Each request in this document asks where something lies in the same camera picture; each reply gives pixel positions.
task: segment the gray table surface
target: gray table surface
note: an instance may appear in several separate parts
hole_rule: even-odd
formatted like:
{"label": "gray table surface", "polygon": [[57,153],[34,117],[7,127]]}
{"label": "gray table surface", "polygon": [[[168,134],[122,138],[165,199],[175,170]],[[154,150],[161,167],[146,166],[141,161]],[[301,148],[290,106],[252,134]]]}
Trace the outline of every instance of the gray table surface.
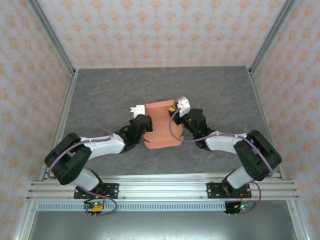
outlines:
{"label": "gray table surface", "polygon": [[[256,129],[267,136],[258,102],[244,66],[164,67],[80,70],[64,135],[107,135],[95,125],[94,108],[113,100],[129,107],[181,96],[192,108],[203,109],[209,127],[224,133]],[[101,106],[98,121],[112,132],[127,125],[133,114],[117,105]],[[192,139],[183,131],[185,139]],[[186,174],[230,172],[241,166],[238,157],[222,151],[205,151],[193,143],[149,150],[143,143],[123,154],[90,160],[86,168],[98,175]]]}

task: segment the orange floral pattern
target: orange floral pattern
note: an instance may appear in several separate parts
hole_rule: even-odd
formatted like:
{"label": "orange floral pattern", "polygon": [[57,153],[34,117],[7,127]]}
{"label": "orange floral pattern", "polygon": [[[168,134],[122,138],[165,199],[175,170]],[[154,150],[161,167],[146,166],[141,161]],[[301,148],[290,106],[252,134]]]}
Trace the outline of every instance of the orange floral pattern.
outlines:
{"label": "orange floral pattern", "polygon": [[320,236],[320,5],[298,1],[254,79],[285,175]]}
{"label": "orange floral pattern", "polygon": [[284,2],[41,0],[40,4],[73,66],[88,69],[249,67]]}
{"label": "orange floral pattern", "polygon": [[9,240],[40,175],[70,76],[27,1],[0,2],[0,39],[0,238]]}

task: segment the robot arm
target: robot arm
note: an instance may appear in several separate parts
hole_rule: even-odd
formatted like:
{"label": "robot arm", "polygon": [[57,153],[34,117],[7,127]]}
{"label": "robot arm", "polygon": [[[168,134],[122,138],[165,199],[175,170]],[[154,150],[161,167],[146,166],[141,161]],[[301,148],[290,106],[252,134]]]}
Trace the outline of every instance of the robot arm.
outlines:
{"label": "robot arm", "polygon": [[84,169],[88,160],[107,154],[121,154],[132,150],[140,143],[145,132],[151,132],[152,121],[139,108],[134,111],[134,119],[130,125],[124,126],[112,136],[96,138],[79,137],[75,133],[68,134],[45,158],[44,162],[50,168],[54,161],[71,146],[79,144],[65,154],[52,167],[52,173],[61,185],[73,183],[92,193],[100,194],[103,191],[103,182],[93,172]]}
{"label": "robot arm", "polygon": [[[222,181],[223,190],[227,194],[236,192],[237,189],[252,181],[262,181],[270,173],[270,168],[273,170],[281,163],[279,153],[259,131],[229,134],[212,130],[207,126],[202,109],[190,108],[189,101],[185,97],[176,101],[176,108],[179,109],[179,115],[175,115],[176,110],[170,108],[170,116],[176,124],[184,125],[193,136],[193,140],[202,139],[195,142],[200,149],[220,150],[238,155],[242,166]],[[249,141],[258,149],[269,166],[248,144]]]}

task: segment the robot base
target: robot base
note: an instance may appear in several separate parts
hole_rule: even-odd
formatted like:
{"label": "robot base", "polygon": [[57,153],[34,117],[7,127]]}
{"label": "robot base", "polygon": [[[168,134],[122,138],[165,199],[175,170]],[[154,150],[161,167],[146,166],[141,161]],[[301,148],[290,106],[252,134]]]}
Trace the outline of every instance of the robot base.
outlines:
{"label": "robot base", "polygon": [[208,199],[240,199],[241,197],[244,199],[247,199],[248,195],[250,198],[252,197],[251,195],[251,190],[250,190],[250,185],[245,184],[239,189],[236,189],[236,191],[231,192],[230,194],[227,194],[223,188],[222,188],[222,183],[221,182],[209,182],[206,184],[206,193],[208,195]]}
{"label": "robot base", "polygon": [[[118,183],[104,183],[102,189],[102,193],[100,195],[112,198],[112,199],[117,199],[118,198],[118,193],[119,193],[119,184]],[[95,196],[83,191],[79,187],[75,187],[74,190],[74,199],[92,199]]]}

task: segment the metal extrusion bar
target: metal extrusion bar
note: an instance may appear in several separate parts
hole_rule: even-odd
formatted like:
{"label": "metal extrusion bar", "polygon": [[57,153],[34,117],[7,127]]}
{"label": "metal extrusion bar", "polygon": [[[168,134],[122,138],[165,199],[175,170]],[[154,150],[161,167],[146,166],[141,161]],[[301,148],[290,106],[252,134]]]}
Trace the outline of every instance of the metal extrusion bar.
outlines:
{"label": "metal extrusion bar", "polygon": [[309,223],[307,221],[308,213],[305,211],[305,206],[302,201],[286,201],[289,213],[292,219],[294,231],[297,238],[303,240],[315,240],[316,236],[313,235]]}
{"label": "metal extrusion bar", "polygon": [[[102,177],[105,183],[119,183],[118,202],[125,201],[212,201],[207,197],[206,183],[221,182],[228,173],[132,175]],[[281,180],[278,172],[259,182],[262,200],[299,199],[295,181]],[[259,197],[256,185],[251,184],[253,199]],[[74,185],[60,185],[57,180],[32,182],[27,201],[77,201],[73,198]],[[215,201],[228,201],[217,198]]]}
{"label": "metal extrusion bar", "polygon": [[22,216],[15,231],[13,240],[27,240],[31,232],[32,225],[38,208],[37,201],[27,202]]}
{"label": "metal extrusion bar", "polygon": [[[61,108],[61,111],[59,114],[59,120],[57,122],[55,131],[54,131],[54,136],[52,138],[48,153],[51,152],[51,150],[55,146],[57,146],[57,144],[62,140],[65,126],[66,126],[66,122],[67,122],[67,117],[68,117],[68,112],[69,112],[72,96],[74,94],[74,89],[76,86],[78,72],[79,72],[79,70],[76,69],[74,74],[71,76],[70,81],[69,81],[69,86],[66,91],[64,100],[63,100],[63,105],[62,105],[62,108]],[[41,174],[39,177],[39,181],[43,181],[45,179],[46,172],[47,172],[47,166],[45,164],[43,164]]]}
{"label": "metal extrusion bar", "polygon": [[[86,204],[80,201],[40,201],[38,212],[83,212]],[[104,203],[104,211],[114,209],[115,205],[107,201]],[[117,203],[117,212],[186,212],[186,211],[225,211],[224,201],[123,201]]]}
{"label": "metal extrusion bar", "polygon": [[59,57],[61,58],[63,65],[67,69],[67,71],[72,74],[74,72],[74,68],[72,66],[71,61],[68,58],[63,46],[61,45],[57,35],[55,34],[54,29],[52,28],[49,20],[47,19],[42,7],[40,6],[38,0],[27,0],[30,7],[32,8],[34,14],[38,18],[40,24],[42,25],[43,30],[47,34],[48,38],[50,39],[53,47],[55,48],[56,52],[58,53]]}
{"label": "metal extrusion bar", "polygon": [[[269,130],[269,127],[268,127],[268,124],[267,124],[267,120],[266,120],[266,116],[265,116],[265,113],[264,113],[264,109],[262,107],[262,104],[261,104],[261,101],[260,101],[260,98],[259,98],[259,94],[258,94],[258,91],[257,91],[257,87],[256,87],[256,83],[255,83],[255,80],[254,80],[254,76],[250,74],[250,71],[248,70],[248,75],[249,75],[249,79],[250,79],[250,82],[251,82],[251,85],[252,85],[252,88],[253,88],[253,92],[254,92],[254,95],[255,95],[255,99],[258,103],[258,106],[259,106],[259,110],[260,110],[260,113],[261,113],[261,116],[262,116],[262,120],[263,120],[263,123],[264,123],[264,126],[265,126],[265,129],[266,129],[266,133],[268,135],[268,140],[269,142],[271,143],[271,145],[274,145],[274,140],[273,140],[273,137],[270,133],[270,130]],[[279,171],[280,173],[280,176],[282,179],[286,179],[285,178],[285,171],[282,167],[282,164],[280,164],[279,166],[277,166],[275,168],[276,171]]]}
{"label": "metal extrusion bar", "polygon": [[255,57],[252,66],[250,67],[251,75],[254,75],[257,69],[259,68],[262,60],[267,55],[269,48],[271,47],[272,43],[274,42],[278,32],[280,31],[281,27],[283,26],[284,22],[286,21],[287,17],[289,16],[291,9],[295,5],[297,0],[287,0],[283,5],[283,8],[280,11],[279,16],[277,17],[276,21],[274,22],[273,26],[271,27],[270,32],[268,33],[266,39],[264,40],[257,56]]}

